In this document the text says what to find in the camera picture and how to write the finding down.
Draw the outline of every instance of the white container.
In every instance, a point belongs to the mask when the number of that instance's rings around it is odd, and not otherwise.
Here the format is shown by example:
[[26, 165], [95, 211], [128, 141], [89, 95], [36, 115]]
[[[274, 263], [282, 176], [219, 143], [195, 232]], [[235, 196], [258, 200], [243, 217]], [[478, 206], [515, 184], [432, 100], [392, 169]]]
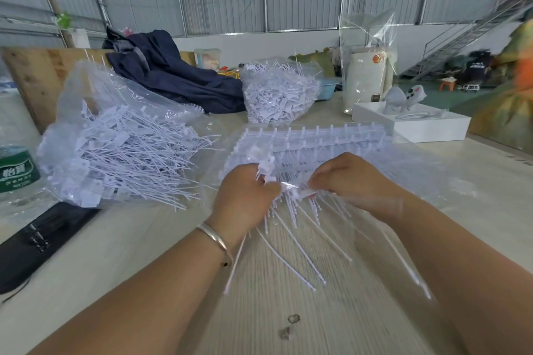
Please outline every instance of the white container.
[[[384, 115], [385, 102], [357, 103], [352, 108], [355, 122], [375, 122], [383, 124], [389, 131], [395, 131], [413, 143], [463, 140], [470, 124], [470, 117], [446, 111], [442, 117], [429, 117], [399, 120], [395, 115]], [[428, 111], [437, 114], [442, 110], [423, 104], [415, 104], [408, 111], [416, 113]]]

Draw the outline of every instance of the dark blue cloth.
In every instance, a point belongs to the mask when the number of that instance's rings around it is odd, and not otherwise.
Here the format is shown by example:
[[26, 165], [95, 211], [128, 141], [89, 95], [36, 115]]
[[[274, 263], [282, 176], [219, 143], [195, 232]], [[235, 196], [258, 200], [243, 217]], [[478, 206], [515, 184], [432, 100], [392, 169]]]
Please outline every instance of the dark blue cloth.
[[166, 31], [157, 29], [151, 33], [132, 34], [126, 39], [142, 51], [149, 69], [135, 52], [110, 52], [107, 54], [109, 63], [120, 76], [175, 102], [199, 105], [208, 113], [228, 114], [245, 110], [243, 83], [185, 62]]

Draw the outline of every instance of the table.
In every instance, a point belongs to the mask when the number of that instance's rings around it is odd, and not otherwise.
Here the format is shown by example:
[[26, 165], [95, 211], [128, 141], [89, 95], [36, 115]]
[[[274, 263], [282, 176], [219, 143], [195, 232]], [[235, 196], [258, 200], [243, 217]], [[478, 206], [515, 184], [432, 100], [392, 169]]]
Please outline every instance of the table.
[[[315, 103], [301, 121], [350, 121], [341, 114], [337, 95], [329, 102]], [[229, 130], [246, 123], [245, 113], [216, 117]], [[515, 154], [472, 139], [419, 146], [463, 166], [465, 178], [476, 185], [470, 195], [458, 196], [443, 211], [533, 271], [533, 161], [528, 164]], [[228, 277], [223, 270], [189, 326], [179, 353], [465, 353], [439, 306], [413, 284], [376, 226], [367, 219], [357, 220], [361, 230], [373, 238], [371, 243], [329, 211], [323, 212], [323, 224], [330, 225], [327, 231], [342, 240], [342, 247], [353, 256], [352, 263], [338, 255], [305, 219], [298, 219], [301, 226], [296, 235], [328, 281], [322, 286], [282, 228], [271, 227], [270, 242], [317, 287], [312, 292], [254, 234], [245, 245], [230, 294], [220, 296]], [[154, 203], [105, 211], [0, 308], [0, 352], [25, 354], [161, 255], [206, 214], [202, 203], [179, 212]], [[380, 227], [394, 238], [387, 227]], [[293, 314], [301, 318], [293, 325], [295, 339], [282, 340], [279, 331], [289, 325], [287, 318]]]

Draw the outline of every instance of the floor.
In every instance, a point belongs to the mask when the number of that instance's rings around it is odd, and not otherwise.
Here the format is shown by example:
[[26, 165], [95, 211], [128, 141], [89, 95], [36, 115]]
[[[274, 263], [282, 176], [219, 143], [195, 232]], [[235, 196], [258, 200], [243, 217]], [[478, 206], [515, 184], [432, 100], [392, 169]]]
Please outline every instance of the floor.
[[409, 90], [412, 86], [416, 84], [422, 84], [424, 86], [424, 92], [427, 94], [427, 97], [422, 102], [423, 104], [429, 105], [431, 107], [441, 108], [441, 109], [450, 109], [456, 104], [462, 103], [470, 98], [480, 96], [482, 94], [490, 93], [493, 89], [481, 89], [477, 93], [472, 91], [462, 92], [462, 91], [445, 91], [439, 92], [440, 82], [434, 81], [418, 81], [411, 82], [410, 80], [400, 80], [399, 87], [403, 91]]

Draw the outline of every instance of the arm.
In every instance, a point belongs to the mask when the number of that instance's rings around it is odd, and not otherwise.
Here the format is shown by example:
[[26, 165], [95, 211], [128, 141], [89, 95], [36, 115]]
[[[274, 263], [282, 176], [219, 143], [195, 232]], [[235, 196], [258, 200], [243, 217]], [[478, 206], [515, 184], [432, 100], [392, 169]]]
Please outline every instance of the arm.
[[399, 215], [378, 205], [358, 206], [396, 232], [470, 352], [531, 353], [532, 274], [360, 157], [343, 154], [324, 163], [309, 185], [347, 197], [403, 199]]
[[[256, 180], [256, 173], [254, 164], [231, 171], [206, 221], [231, 250], [263, 219], [280, 193], [279, 184], [264, 184]], [[174, 354], [224, 260], [218, 244], [194, 230], [29, 354]]]

